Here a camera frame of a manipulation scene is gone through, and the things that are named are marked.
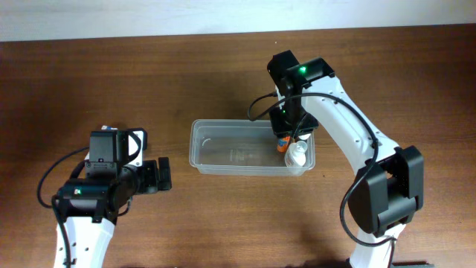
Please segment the orange tube white cap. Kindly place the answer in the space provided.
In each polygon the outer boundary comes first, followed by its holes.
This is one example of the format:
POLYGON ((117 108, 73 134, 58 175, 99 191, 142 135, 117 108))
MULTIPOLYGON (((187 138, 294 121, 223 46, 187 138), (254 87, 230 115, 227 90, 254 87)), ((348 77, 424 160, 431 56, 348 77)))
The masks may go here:
POLYGON ((280 153, 285 153, 288 150, 289 145, 291 143, 292 143, 292 138, 290 136, 279 138, 277 143, 277 151, 280 153))

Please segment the white squeeze bottle clear cap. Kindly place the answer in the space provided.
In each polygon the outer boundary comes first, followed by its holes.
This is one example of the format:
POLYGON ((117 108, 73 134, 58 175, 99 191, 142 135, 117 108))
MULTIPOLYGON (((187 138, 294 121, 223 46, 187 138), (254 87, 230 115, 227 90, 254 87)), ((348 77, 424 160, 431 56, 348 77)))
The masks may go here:
POLYGON ((300 176, 303 173, 307 149, 308 145, 305 141, 297 141, 289 145, 284 162, 292 175, 300 176))

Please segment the dark bottle white cap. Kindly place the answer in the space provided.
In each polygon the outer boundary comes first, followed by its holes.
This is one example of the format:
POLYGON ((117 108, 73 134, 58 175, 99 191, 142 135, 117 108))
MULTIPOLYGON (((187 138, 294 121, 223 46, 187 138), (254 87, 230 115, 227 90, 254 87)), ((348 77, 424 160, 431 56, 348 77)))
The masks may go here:
POLYGON ((306 140, 309 139, 310 136, 311 136, 311 134, 308 133, 308 134, 305 134, 305 135, 299 135, 297 138, 298 138, 299 141, 306 141, 306 140))

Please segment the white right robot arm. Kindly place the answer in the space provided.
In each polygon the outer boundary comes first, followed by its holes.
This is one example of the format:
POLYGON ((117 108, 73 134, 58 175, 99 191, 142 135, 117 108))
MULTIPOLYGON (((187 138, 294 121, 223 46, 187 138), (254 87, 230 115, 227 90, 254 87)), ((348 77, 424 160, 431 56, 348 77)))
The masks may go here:
POLYGON ((396 240, 423 205, 424 159, 415 146, 400 147, 351 100, 322 58, 299 63, 291 51, 272 57, 267 70, 278 102, 268 111, 279 138, 323 127, 356 175, 341 201, 358 225, 351 267, 391 267, 396 240))

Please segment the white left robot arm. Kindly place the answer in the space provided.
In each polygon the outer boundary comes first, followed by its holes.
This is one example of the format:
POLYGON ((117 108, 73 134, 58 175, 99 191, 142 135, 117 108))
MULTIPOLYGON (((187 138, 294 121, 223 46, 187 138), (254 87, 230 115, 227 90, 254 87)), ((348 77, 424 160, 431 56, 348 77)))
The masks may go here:
POLYGON ((55 267, 102 267, 123 206, 172 188, 167 157, 141 166, 84 161, 51 198, 57 219, 55 267))

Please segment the clear plastic container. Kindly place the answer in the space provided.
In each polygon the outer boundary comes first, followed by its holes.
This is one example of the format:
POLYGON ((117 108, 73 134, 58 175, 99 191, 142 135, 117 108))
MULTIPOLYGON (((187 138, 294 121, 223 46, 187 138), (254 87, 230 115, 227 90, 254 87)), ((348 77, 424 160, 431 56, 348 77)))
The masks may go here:
POLYGON ((270 121, 199 119, 191 127, 189 163, 202 174, 301 176, 315 166, 314 137, 306 143, 305 164, 288 167, 270 121))

